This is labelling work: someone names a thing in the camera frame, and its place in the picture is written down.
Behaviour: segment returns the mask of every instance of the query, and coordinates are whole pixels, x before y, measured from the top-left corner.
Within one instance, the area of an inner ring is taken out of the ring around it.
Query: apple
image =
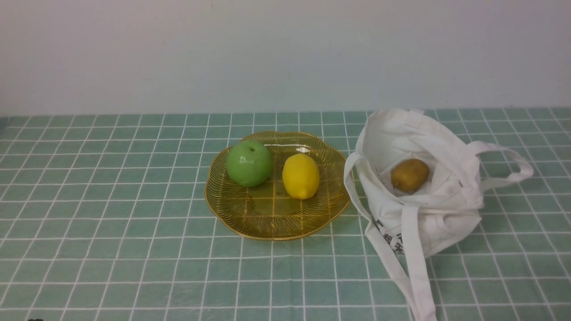
[[[258,141],[241,141],[230,149],[226,171],[236,184],[255,187],[262,184],[274,167],[272,154]]]

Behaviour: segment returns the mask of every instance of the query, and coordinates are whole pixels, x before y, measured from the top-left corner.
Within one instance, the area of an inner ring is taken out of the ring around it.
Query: cloth bag
[[[480,178],[478,154],[502,151],[520,172],[507,178]],[[428,181],[414,194],[393,189],[391,170],[417,158],[430,168]],[[359,176],[370,213],[357,194]],[[464,239],[480,222],[478,209],[489,188],[507,186],[533,174],[517,152],[480,141],[464,143],[422,111],[389,109],[372,114],[345,163],[344,183],[351,202],[369,224],[365,235],[388,275],[404,294],[417,321],[436,320],[425,258]],[[395,253],[404,253],[408,275]]]

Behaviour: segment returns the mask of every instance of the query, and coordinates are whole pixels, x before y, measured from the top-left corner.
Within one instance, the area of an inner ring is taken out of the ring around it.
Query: lemon
[[[293,198],[308,199],[319,187],[319,169],[309,155],[295,154],[285,160],[282,171],[285,191]]]

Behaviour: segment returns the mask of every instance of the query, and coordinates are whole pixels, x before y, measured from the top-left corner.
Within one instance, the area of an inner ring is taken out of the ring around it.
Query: bag strap
[[[411,275],[411,278],[409,278],[395,253],[377,229],[374,217],[365,209],[359,199],[355,181],[351,177],[351,171],[359,161],[365,162],[369,166],[365,157],[359,152],[354,152],[347,157],[344,170],[344,184],[351,202],[355,205],[359,214],[369,221],[365,229],[365,235],[373,245],[388,275],[403,293],[415,319],[417,321],[436,321],[436,308],[420,244],[418,229],[419,208],[417,206],[405,206],[403,209],[402,235],[406,248],[405,258]]]
[[[508,158],[516,162],[520,167],[520,172],[513,172],[506,178],[487,178],[482,180],[480,188],[483,191],[489,190],[490,188],[504,187],[513,183],[517,183],[526,178],[530,178],[533,175],[533,167],[529,164],[529,162],[516,151],[509,148],[492,143],[475,141],[469,143],[467,145],[467,149],[470,155],[478,155],[487,151],[503,151]]]

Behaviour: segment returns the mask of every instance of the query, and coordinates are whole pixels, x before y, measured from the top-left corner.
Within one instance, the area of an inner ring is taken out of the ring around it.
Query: fruit plate
[[[311,235],[334,220],[349,204],[343,185],[345,156],[321,139],[306,133],[264,131],[244,137],[264,144],[271,152],[274,169],[259,186],[234,183],[226,172],[230,148],[216,156],[204,196],[210,210],[235,233],[252,239],[293,240]],[[321,177],[316,194],[306,200],[290,197],[282,181],[288,157],[307,153]]]

